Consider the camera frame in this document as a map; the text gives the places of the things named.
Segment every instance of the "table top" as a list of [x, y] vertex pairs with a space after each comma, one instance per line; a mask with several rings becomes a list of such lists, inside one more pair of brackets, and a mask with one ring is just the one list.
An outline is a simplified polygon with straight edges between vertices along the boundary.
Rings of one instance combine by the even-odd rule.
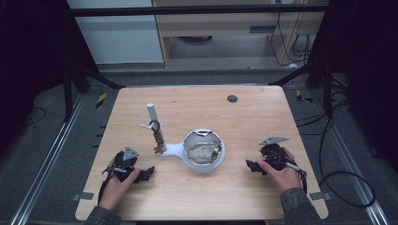
[[[237, 102], [227, 97], [235, 95]], [[155, 154], [147, 103], [154, 103], [164, 140], [180, 143], [197, 128], [213, 130], [225, 144], [225, 160], [215, 171], [198, 173], [178, 157]], [[251, 172], [246, 159], [261, 157], [260, 142], [288, 137], [287, 147], [308, 173], [308, 193], [318, 192], [314, 171], [280, 86], [162, 86], [121, 89], [115, 101], [76, 217], [86, 220], [97, 205], [110, 160], [125, 146], [140, 153], [136, 167], [155, 166], [147, 182], [134, 184], [117, 208], [124, 220], [253, 220], [281, 219], [280, 192], [271, 180]], [[328, 215], [324, 200], [312, 201], [321, 218]]]

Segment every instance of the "floor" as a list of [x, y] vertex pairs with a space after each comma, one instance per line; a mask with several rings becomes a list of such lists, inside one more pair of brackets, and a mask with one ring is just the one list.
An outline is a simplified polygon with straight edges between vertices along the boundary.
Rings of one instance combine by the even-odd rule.
[[[286, 76], [305, 60], [299, 50], [305, 46], [305, 37], [298, 39], [291, 57], [293, 64], [284, 62], [281, 66], [273, 56], [265, 36], [174, 38], [170, 52], [170, 64], [165, 68], [137, 68], [125, 73], [103, 73], [103, 76], [129, 86], [139, 85], [192, 85], [192, 84], [267, 84]], [[303, 74], [283, 86], [292, 113], [298, 125], [322, 114], [322, 87], [307, 90]], [[1, 162], [0, 171], [0, 224], [9, 224], [23, 204], [31, 200], [31, 208], [25, 212], [30, 224], [81, 224], [74, 217], [77, 202], [75, 194], [80, 193], [98, 145], [104, 132], [107, 119], [117, 96], [117, 90], [110, 89], [95, 80], [88, 79], [91, 90], [80, 95], [74, 90], [75, 102], [82, 101], [80, 112], [71, 127], [67, 127], [66, 140], [57, 140], [63, 130], [63, 88], [55, 88], [39, 94], [35, 106], [26, 119], [26, 125], [10, 146], [8, 160]], [[304, 98], [298, 99], [297, 90]], [[98, 97], [106, 92], [107, 98], [100, 110], [95, 109]], [[344, 95], [335, 95], [335, 103], [344, 102]], [[313, 164], [318, 182], [321, 179], [318, 156], [322, 152], [323, 167], [326, 172], [335, 170], [359, 171], [372, 184], [377, 195], [376, 204], [366, 209], [353, 207], [332, 194], [327, 201], [329, 217], [326, 224], [398, 224], [398, 177], [389, 163], [383, 158], [372, 157], [369, 143], [355, 117], [349, 113], [349, 104], [341, 105], [334, 112], [333, 127], [322, 141], [322, 131], [326, 120], [320, 119], [310, 126], [299, 127], [307, 154]], [[51, 155], [54, 161], [47, 164], [49, 171], [42, 172], [43, 162], [54, 149], [54, 141], [59, 143], [59, 152]], [[27, 196], [29, 188], [38, 179], [41, 183], [38, 193]], [[330, 183], [344, 197], [356, 203], [370, 200], [369, 189], [358, 180], [348, 177], [330, 178]], [[330, 189], [322, 187], [324, 192]], [[271, 224], [283, 224], [271, 221]]]

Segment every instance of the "tape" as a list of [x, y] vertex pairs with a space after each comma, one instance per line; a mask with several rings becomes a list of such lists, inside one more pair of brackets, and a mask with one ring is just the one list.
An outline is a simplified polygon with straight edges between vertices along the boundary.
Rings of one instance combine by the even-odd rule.
[[313, 200], [313, 201], [320, 200], [320, 199], [324, 199], [324, 200], [331, 199], [331, 195], [327, 192], [326, 193], [322, 193], [322, 192], [310, 193], [310, 197], [311, 197], [311, 200]]
[[79, 201], [80, 199], [84, 199], [84, 200], [92, 200], [94, 197], [94, 193], [87, 193], [87, 192], [82, 192], [80, 194], [74, 194], [72, 196], [72, 199], [74, 201]]
[[96, 109], [100, 109], [102, 107], [105, 98], [106, 98], [106, 93], [102, 93], [99, 95], [99, 100], [97, 101]]
[[298, 100], [302, 100], [302, 101], [305, 101], [305, 102], [313, 102], [313, 99], [312, 99], [312, 98], [303, 97], [302, 94], [301, 94], [301, 92], [300, 92], [299, 90], [296, 91], [296, 98], [297, 98]]

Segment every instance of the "sleeve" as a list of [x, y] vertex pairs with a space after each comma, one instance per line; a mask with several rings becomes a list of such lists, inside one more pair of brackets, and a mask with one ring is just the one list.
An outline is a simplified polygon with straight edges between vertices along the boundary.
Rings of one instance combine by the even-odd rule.
[[290, 188], [282, 193], [280, 199], [285, 224], [323, 224], [303, 189]]
[[101, 207], [94, 207], [84, 225], [119, 225], [121, 217]]

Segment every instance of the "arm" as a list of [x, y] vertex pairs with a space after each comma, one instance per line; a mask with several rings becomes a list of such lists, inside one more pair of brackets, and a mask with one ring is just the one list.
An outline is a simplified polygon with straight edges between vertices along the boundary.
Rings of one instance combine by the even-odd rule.
[[115, 210], [123, 200], [123, 197], [126, 195], [139, 173], [139, 169], [134, 170], [123, 182], [120, 182], [116, 176], [113, 176], [103, 190], [99, 206], [94, 207], [93, 211], [91, 211], [85, 225], [120, 224], [120, 216], [112, 211]]
[[[287, 148], [285, 153], [294, 160]], [[276, 171], [264, 160], [258, 160], [282, 193], [280, 200], [286, 224], [322, 224], [322, 220], [301, 187], [299, 173], [289, 167]]]

